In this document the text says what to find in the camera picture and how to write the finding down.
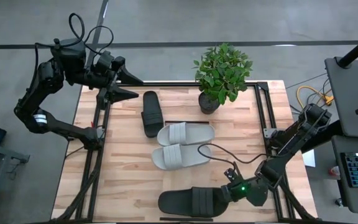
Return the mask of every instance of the white paper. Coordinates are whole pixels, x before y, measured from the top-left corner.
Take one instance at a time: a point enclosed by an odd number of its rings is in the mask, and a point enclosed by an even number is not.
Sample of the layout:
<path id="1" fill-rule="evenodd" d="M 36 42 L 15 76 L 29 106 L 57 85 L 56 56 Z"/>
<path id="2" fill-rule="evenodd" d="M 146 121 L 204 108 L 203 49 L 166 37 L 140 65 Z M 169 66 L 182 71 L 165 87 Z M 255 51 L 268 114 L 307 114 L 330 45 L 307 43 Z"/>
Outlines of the white paper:
<path id="1" fill-rule="evenodd" d="M 302 154 L 303 162 L 305 166 L 316 167 L 316 161 L 314 159 L 314 149 Z"/>

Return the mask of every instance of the black slide sandal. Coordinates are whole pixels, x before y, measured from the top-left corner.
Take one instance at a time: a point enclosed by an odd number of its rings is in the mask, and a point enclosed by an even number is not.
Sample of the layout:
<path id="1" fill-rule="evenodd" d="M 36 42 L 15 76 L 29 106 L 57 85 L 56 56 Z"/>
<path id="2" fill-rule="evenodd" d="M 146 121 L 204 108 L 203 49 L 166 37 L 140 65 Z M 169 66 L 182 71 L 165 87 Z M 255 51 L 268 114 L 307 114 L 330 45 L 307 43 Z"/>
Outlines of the black slide sandal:
<path id="1" fill-rule="evenodd" d="M 169 190 L 158 198 L 158 207 L 168 214 L 212 218 L 222 215 L 229 205 L 219 198 L 223 198 L 222 190 L 216 187 Z"/>
<path id="2" fill-rule="evenodd" d="M 158 96 L 154 91 L 147 91 L 143 94 L 142 120 L 144 133 L 149 138 L 156 137 L 164 126 Z"/>

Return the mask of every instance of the wooden table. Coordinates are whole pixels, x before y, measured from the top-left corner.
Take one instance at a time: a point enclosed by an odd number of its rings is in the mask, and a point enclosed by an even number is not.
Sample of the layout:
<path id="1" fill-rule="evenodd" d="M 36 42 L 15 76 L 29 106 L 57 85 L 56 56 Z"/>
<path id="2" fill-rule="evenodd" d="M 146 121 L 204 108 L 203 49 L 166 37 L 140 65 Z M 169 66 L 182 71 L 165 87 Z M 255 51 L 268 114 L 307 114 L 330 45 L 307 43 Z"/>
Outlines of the wooden table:
<path id="1" fill-rule="evenodd" d="M 270 97 L 278 128 L 293 123 L 283 81 L 268 81 Z M 165 121 L 209 121 L 216 130 L 213 143 L 248 161 L 264 153 L 255 91 L 239 93 L 233 103 L 227 101 L 211 115 L 201 113 L 198 105 L 200 91 L 196 87 L 131 87 L 139 93 L 136 99 L 112 105 L 106 132 L 103 163 L 96 199 L 95 222 L 159 222 L 160 217 L 177 217 L 162 213 L 157 206 L 158 196 L 166 190 L 195 187 L 220 187 L 228 183 L 223 172 L 229 165 L 220 161 L 176 171 L 155 167 L 151 153 L 158 148 L 155 138 L 145 136 L 140 112 L 142 95 L 146 91 L 158 94 Z M 90 126 L 96 107 L 97 91 L 83 88 L 76 112 L 75 125 Z M 262 95 L 265 119 L 268 121 L 265 97 Z M 73 141 L 68 152 L 81 147 Z M 225 152 L 211 146 L 213 156 L 233 161 Z M 65 161 L 52 218 L 69 206 L 80 189 L 86 151 L 78 151 Z M 239 164 L 244 178 L 254 176 L 260 157 L 252 164 Z M 309 213 L 317 216 L 306 169 L 300 152 L 287 165 L 290 188 Z M 280 199 L 285 210 L 284 196 Z M 263 207 L 254 207 L 246 199 L 230 203 L 227 210 L 214 218 L 216 222 L 255 222 L 276 220 L 272 193 Z"/>

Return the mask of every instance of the plant pot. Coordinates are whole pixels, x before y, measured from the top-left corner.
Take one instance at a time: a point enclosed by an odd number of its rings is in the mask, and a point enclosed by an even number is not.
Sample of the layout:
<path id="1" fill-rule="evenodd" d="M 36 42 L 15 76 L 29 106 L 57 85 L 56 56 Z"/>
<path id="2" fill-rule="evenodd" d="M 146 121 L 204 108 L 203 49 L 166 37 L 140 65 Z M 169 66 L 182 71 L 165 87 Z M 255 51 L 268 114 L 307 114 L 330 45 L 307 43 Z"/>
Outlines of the plant pot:
<path id="1" fill-rule="evenodd" d="M 219 108 L 218 100 L 210 100 L 209 96 L 202 92 L 198 97 L 198 104 L 200 105 L 201 112 L 204 114 L 211 114 Z"/>

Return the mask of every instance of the black metal frame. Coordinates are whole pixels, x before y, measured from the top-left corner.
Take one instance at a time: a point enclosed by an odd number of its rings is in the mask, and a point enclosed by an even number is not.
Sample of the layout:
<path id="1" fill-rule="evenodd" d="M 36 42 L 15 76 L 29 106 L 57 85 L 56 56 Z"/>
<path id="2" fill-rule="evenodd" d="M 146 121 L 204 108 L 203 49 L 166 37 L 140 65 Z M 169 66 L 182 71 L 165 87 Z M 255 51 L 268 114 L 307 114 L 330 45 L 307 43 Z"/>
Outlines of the black metal frame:
<path id="1" fill-rule="evenodd" d="M 273 113 L 273 106 L 272 106 L 272 101 L 270 99 L 269 87 L 268 87 L 267 82 L 247 82 L 246 84 L 248 87 L 254 87 L 254 90 L 255 90 L 255 97 L 256 97 L 257 107 L 258 107 L 258 112 L 259 112 L 261 130 L 267 128 L 267 124 L 266 124 L 266 120 L 265 120 L 265 116 L 264 116 L 265 115 L 264 109 L 263 109 L 263 105 L 262 105 L 262 98 L 260 95 L 261 90 L 264 91 L 264 94 L 266 97 L 267 111 L 268 111 L 271 128 L 276 128 L 276 122 L 275 122 L 275 117 L 274 117 L 274 113 Z M 144 82 L 142 85 L 119 84 L 119 86 L 121 86 L 121 87 L 122 86 L 124 86 L 124 87 L 125 86 L 128 86 L 128 87 L 145 87 L 145 86 L 149 86 L 149 87 L 157 87 L 157 86 L 158 87 L 161 87 L 161 86 L 189 87 L 189 86 L 199 86 L 199 85 L 200 84 L 196 83 L 196 82 Z M 109 104 L 106 107 L 106 110 L 104 112 L 104 117 L 103 117 L 102 125 L 103 125 L 103 128 L 105 128 L 106 130 L 108 128 L 110 107 L 111 107 L 111 104 Z M 100 112 L 101 112 L 100 107 L 96 106 L 94 118 L 93 118 L 94 126 L 97 126 L 99 123 Z M 263 134 L 262 134 L 262 137 L 264 139 L 266 153 L 268 153 L 267 138 Z M 93 222 L 94 207 L 95 207 L 96 196 L 97 196 L 97 192 L 98 192 L 99 175 L 100 175 L 100 171 L 101 171 L 101 163 L 102 163 L 103 151 L 104 151 L 104 141 L 105 141 L 105 139 L 102 140 L 102 148 L 97 151 L 96 163 L 95 163 L 94 169 L 92 170 L 91 173 L 90 173 L 90 169 L 91 169 L 91 161 L 92 161 L 93 151 L 88 150 L 88 152 L 87 152 L 84 171 L 83 171 L 83 178 L 82 178 L 82 182 L 81 182 L 81 189 L 80 189 L 80 192 L 78 193 L 78 195 L 75 197 L 73 203 L 67 208 L 67 210 L 71 210 L 71 212 L 68 213 L 69 215 L 66 215 L 64 218 L 61 218 L 61 219 L 59 219 L 59 218 L 53 219 L 53 220 L 50 220 L 48 222 L 43 222 L 43 223 L 92 223 Z M 286 184 L 288 184 L 288 179 L 287 179 L 286 175 L 284 176 L 284 182 Z M 91 187 L 91 185 L 92 185 L 92 188 L 91 188 L 91 195 L 90 195 L 90 200 L 89 200 L 88 213 L 86 215 L 86 218 L 83 218 L 83 205 L 84 205 L 83 199 L 86 195 L 86 192 Z M 277 219 L 281 220 L 281 219 L 283 219 L 283 211 L 282 211 L 282 205 L 281 205 L 281 201 L 280 201 L 280 195 L 279 195 L 279 192 L 277 189 L 273 192 L 273 198 L 274 198 Z M 288 216 L 290 219 L 293 219 L 293 218 L 295 218 L 293 206 L 291 205 L 290 201 L 287 199 L 286 196 L 285 196 L 285 198 L 286 198 L 286 206 L 288 209 Z M 76 210 L 75 219 L 70 220 L 69 218 L 73 214 L 74 210 Z"/>

